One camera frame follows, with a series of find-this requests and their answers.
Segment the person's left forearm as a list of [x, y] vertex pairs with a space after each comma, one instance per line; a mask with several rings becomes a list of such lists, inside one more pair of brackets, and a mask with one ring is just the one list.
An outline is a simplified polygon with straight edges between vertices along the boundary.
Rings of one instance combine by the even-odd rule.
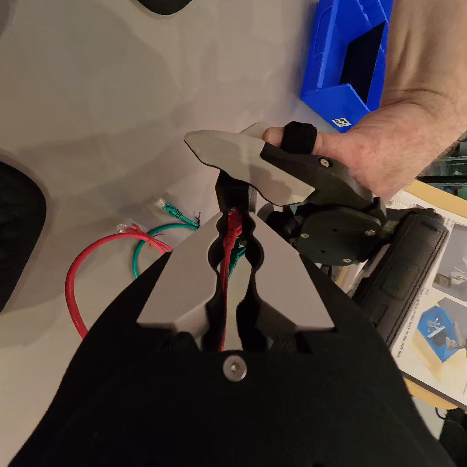
[[441, 149], [466, 131], [466, 3], [395, 1], [390, 20], [382, 104], [420, 110]]

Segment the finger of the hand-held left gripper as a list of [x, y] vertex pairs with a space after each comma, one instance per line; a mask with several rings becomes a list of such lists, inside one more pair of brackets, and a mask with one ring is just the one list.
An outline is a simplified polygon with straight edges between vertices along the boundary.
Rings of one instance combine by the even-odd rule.
[[283, 207], [304, 202], [316, 190], [262, 158], [271, 145], [243, 133], [217, 130], [188, 132], [184, 142], [204, 165], [251, 185], [269, 203]]

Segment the blue plastic bin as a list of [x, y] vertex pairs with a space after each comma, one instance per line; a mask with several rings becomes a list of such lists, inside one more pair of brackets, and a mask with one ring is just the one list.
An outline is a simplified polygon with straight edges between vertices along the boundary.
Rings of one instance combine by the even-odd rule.
[[318, 3], [301, 100], [345, 133], [380, 107], [391, 0]]

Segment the printed instruction sheet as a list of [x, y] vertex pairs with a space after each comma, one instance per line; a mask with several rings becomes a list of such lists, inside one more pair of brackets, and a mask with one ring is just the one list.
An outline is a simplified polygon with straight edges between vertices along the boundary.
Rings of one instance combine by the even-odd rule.
[[392, 356], [406, 378], [466, 406], [466, 218], [403, 190], [387, 207], [433, 208], [447, 228], [447, 239], [391, 346]]

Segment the black mesh pad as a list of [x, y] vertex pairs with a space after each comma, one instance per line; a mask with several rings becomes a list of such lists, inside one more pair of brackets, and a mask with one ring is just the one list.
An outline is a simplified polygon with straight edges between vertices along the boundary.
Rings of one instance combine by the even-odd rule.
[[154, 14], [169, 16], [184, 9], [191, 0], [136, 0], [136, 2]]
[[0, 310], [20, 280], [42, 233], [47, 213], [39, 186], [13, 166], [0, 163]]

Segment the black ethernet port block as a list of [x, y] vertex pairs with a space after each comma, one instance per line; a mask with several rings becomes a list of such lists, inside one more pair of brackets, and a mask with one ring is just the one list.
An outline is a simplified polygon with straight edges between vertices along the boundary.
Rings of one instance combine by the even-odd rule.
[[219, 210], [223, 213], [237, 208], [241, 213], [256, 212], [257, 191], [247, 182], [220, 171], [215, 184]]

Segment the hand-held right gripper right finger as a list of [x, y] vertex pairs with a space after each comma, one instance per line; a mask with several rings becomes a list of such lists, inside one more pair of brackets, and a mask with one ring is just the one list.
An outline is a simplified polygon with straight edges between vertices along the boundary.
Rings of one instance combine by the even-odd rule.
[[277, 339], [335, 325], [299, 253], [256, 214], [243, 218], [245, 257], [251, 266], [236, 311], [244, 351], [266, 351]]

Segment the person's left hand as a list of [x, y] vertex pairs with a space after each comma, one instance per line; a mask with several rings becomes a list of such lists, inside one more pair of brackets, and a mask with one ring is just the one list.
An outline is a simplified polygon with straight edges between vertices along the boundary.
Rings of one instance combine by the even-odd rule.
[[393, 96], [344, 134], [317, 132], [312, 155], [343, 163], [389, 200], [466, 130], [466, 98], [428, 90]]

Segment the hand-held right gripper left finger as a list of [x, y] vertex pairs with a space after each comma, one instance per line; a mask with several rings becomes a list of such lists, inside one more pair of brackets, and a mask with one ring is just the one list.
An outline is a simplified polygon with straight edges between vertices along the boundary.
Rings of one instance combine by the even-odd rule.
[[219, 238], [219, 212], [170, 253], [137, 319], [142, 328], [187, 332], [204, 350], [218, 351], [223, 335], [224, 300], [209, 251]]

